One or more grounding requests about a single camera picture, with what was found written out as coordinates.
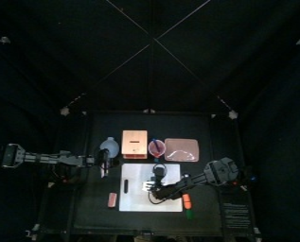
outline cardboard box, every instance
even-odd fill
[[[146,130],[124,130],[122,154],[125,159],[148,159]]]

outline black backdrop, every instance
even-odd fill
[[[300,241],[300,1],[0,0],[0,146],[51,152],[59,109],[240,114],[265,236]],[[0,239],[35,223],[38,171],[0,172]]]

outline orange object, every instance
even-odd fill
[[[185,193],[183,195],[183,199],[184,199],[185,209],[192,209],[193,205],[192,205],[192,201],[191,201],[191,195],[188,193]]]

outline green object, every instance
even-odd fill
[[[192,209],[188,209],[188,210],[185,211],[185,213],[187,213],[187,218],[188,218],[188,219],[193,219],[193,218],[195,218],[195,212],[193,212]]]

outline black table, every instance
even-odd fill
[[[177,163],[181,165],[181,173],[188,172],[197,175],[203,173],[204,167],[211,161],[224,157],[235,160],[239,168],[244,165],[237,122],[228,117],[228,114],[93,112],[88,116],[80,115],[64,120],[57,149],[93,154],[106,137],[114,137],[118,144],[122,144],[124,130],[146,130],[149,138],[161,140],[167,138],[197,139],[199,162]],[[146,160],[125,160],[121,156],[121,163],[153,164],[153,158],[149,156]],[[50,197],[58,197],[58,194],[64,193],[62,189],[54,189],[54,194],[49,195],[43,212],[43,215],[47,213],[49,215],[42,218],[45,233],[61,232],[66,237],[76,233],[106,233],[183,234],[225,236],[225,238],[227,233],[252,234],[251,209],[248,209],[249,222],[241,228],[229,226],[224,212],[224,205],[229,206],[232,202],[236,204],[237,201],[245,208],[251,208],[247,193],[240,192],[233,195],[233,192],[223,191],[212,185],[197,186],[189,190],[195,212],[195,218],[191,220],[187,218],[185,212],[120,212],[122,168],[120,166],[112,168],[106,179],[101,178],[98,167],[82,172],[85,185],[76,187],[72,193],[65,218],[62,218],[64,215],[55,216],[57,206],[50,209]],[[109,209],[106,206],[110,192],[118,194],[118,204],[114,209]]]

